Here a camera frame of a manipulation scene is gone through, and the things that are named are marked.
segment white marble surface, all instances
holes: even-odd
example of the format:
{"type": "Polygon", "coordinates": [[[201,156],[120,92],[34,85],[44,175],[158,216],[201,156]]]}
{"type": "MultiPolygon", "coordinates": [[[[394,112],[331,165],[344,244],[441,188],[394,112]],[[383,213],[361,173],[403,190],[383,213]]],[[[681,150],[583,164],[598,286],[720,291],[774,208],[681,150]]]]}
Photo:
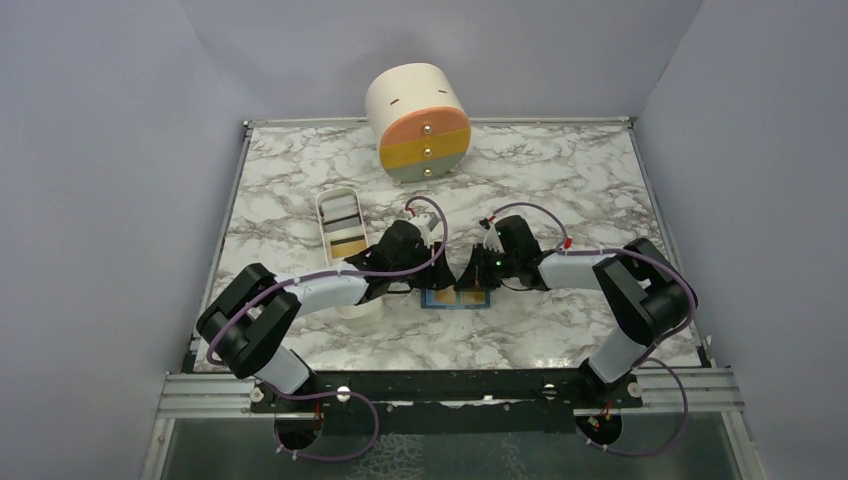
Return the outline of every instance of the white marble surface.
{"type": "MultiPolygon", "coordinates": [[[[448,216],[451,265],[464,266],[471,245],[480,241],[476,221],[514,200],[537,202],[558,214],[575,249],[622,246],[639,236],[662,245],[623,126],[475,127],[472,147],[454,172],[400,187],[380,169],[367,125],[258,128],[214,295],[249,263],[277,272],[324,267],[314,200],[340,186],[359,192],[372,243],[408,197],[434,198],[448,216]]],[[[528,220],[542,248],[555,245],[558,232],[542,214],[514,213],[528,220]]],[[[325,310],[296,320],[283,344],[314,369],[573,367],[614,325],[603,294],[587,290],[502,288],[493,293],[491,309],[465,311],[422,310],[417,291],[383,298],[380,319],[342,320],[325,310]]],[[[205,352],[201,342],[195,369],[216,370],[205,352]]],[[[672,365],[699,364],[688,333],[668,340],[655,355],[672,365]]]]}

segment marble tabletop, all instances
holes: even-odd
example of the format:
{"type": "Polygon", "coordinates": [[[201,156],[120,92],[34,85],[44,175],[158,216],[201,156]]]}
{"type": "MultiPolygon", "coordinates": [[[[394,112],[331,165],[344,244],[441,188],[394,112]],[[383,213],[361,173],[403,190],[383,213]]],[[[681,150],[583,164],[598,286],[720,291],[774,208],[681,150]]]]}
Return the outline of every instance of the marble tabletop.
{"type": "MultiPolygon", "coordinates": [[[[575,249],[618,247],[640,236],[664,248],[623,125],[477,125],[452,172],[400,186],[380,168],[367,124],[263,127],[253,130],[211,298],[250,263],[293,273],[325,267],[314,201],[342,186],[359,192],[372,243],[407,198],[435,199],[448,217],[455,270],[482,239],[476,222],[515,200],[559,215],[575,249]]],[[[511,213],[528,220],[543,249],[556,244],[559,232],[544,215],[511,213]]],[[[501,288],[483,310],[424,310],[417,291],[383,299],[377,319],[342,320],[333,309],[297,319],[283,345],[316,370],[576,367],[615,324],[603,294],[589,290],[501,288]]],[[[220,370],[206,362],[206,348],[201,340],[195,371],[220,370]]],[[[676,366],[700,364],[688,331],[655,356],[676,366]]]]}

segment marble table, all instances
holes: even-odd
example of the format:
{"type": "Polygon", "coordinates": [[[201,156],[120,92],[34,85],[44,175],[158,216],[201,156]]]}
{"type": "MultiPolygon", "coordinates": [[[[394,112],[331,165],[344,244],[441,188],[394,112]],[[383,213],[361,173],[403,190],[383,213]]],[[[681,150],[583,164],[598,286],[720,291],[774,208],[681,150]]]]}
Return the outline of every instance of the marble table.
{"type": "MultiPolygon", "coordinates": [[[[372,243],[407,198],[435,199],[448,216],[455,270],[482,238],[476,222],[514,200],[558,214],[572,248],[622,246],[639,236],[665,248],[623,124],[479,124],[471,145],[447,176],[396,186],[379,167],[367,124],[254,128],[211,298],[249,263],[277,272],[324,267],[314,200],[341,186],[359,192],[372,243]]],[[[556,244],[559,233],[544,215],[512,213],[528,220],[542,248],[556,244]]],[[[614,325],[603,294],[587,290],[501,288],[492,308],[463,311],[423,310],[417,291],[383,298],[379,319],[342,320],[328,309],[296,320],[283,345],[316,370],[576,367],[614,325]]],[[[195,371],[219,371],[206,362],[206,348],[201,340],[195,371]]],[[[700,364],[689,332],[655,356],[676,366],[700,364]]]]}

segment wall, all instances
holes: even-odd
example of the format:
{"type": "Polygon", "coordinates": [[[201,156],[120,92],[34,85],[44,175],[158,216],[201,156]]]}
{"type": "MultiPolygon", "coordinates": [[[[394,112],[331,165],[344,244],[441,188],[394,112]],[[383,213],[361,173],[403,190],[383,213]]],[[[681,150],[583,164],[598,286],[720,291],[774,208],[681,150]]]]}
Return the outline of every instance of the wall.
{"type": "Polygon", "coordinates": [[[252,118],[364,116],[381,72],[430,62],[472,116],[637,115],[701,0],[181,0],[252,118]]]}
{"type": "Polygon", "coordinates": [[[171,0],[4,1],[0,65],[0,478],[137,478],[241,119],[171,0]]]}
{"type": "Polygon", "coordinates": [[[843,0],[706,0],[636,125],[773,479],[846,471],[846,19],[843,0]]]}

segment metal frame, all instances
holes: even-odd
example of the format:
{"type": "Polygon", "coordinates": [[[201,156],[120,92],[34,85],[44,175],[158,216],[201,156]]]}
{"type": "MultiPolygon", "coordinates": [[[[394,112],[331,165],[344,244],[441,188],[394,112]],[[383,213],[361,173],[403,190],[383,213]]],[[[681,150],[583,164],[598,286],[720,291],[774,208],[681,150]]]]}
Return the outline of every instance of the metal frame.
{"type": "MultiPolygon", "coordinates": [[[[582,118],[485,118],[472,119],[478,125],[506,124],[547,124],[547,125],[616,125],[628,129],[631,143],[648,189],[648,194],[660,234],[666,245],[669,261],[682,271],[682,265],[677,255],[674,237],[671,234],[660,204],[652,188],[650,178],[645,168],[633,131],[632,120],[628,117],[582,119],[582,118]]],[[[318,126],[356,126],[366,123],[364,118],[328,118],[310,120],[258,120],[245,121],[245,135],[241,153],[238,159],[237,172],[229,195],[229,203],[222,222],[218,243],[210,265],[206,288],[200,305],[202,313],[209,301],[214,285],[215,274],[220,262],[226,231],[232,217],[233,208],[238,193],[239,183],[249,150],[253,130],[260,127],[318,127],[318,126]]],[[[692,328],[693,338],[700,347],[703,342],[697,330],[692,328]]],[[[193,332],[189,354],[197,352],[198,336],[193,332]]],[[[642,388],[643,406],[639,408],[613,408],[613,413],[657,414],[682,411],[680,392],[674,379],[660,369],[640,369],[634,372],[642,388]]],[[[691,412],[719,412],[722,414],[729,444],[736,459],[742,478],[745,480],[760,480],[763,477],[761,466],[754,443],[751,441],[744,422],[745,408],[733,373],[729,368],[682,368],[678,375],[683,381],[689,399],[691,412]]],[[[274,418],[274,419],[303,419],[312,418],[312,412],[293,413],[253,413],[251,412],[251,390],[255,387],[252,379],[239,380],[231,374],[168,374],[163,385],[162,395],[156,412],[153,435],[144,462],[143,479],[161,478],[166,467],[167,453],[174,432],[176,420],[184,418],[274,418]]],[[[575,415],[593,414],[596,410],[575,409],[575,415]]]]}

